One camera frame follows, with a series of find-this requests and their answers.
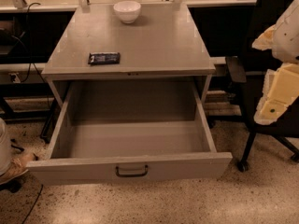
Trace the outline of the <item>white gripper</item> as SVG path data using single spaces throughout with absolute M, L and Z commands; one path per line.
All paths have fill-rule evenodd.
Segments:
M 254 121 L 261 125 L 276 122 L 299 97 L 299 0 L 293 0 L 276 22 L 252 43 L 258 50 L 272 50 L 284 62 L 276 71 L 268 69 L 263 96 L 256 107 Z

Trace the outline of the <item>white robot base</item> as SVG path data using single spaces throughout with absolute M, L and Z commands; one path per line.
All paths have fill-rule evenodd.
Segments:
M 19 157 L 12 157 L 7 125 L 0 119 L 0 185 L 25 174 L 28 171 L 27 163 L 36 159 L 37 156 L 33 152 L 25 151 Z

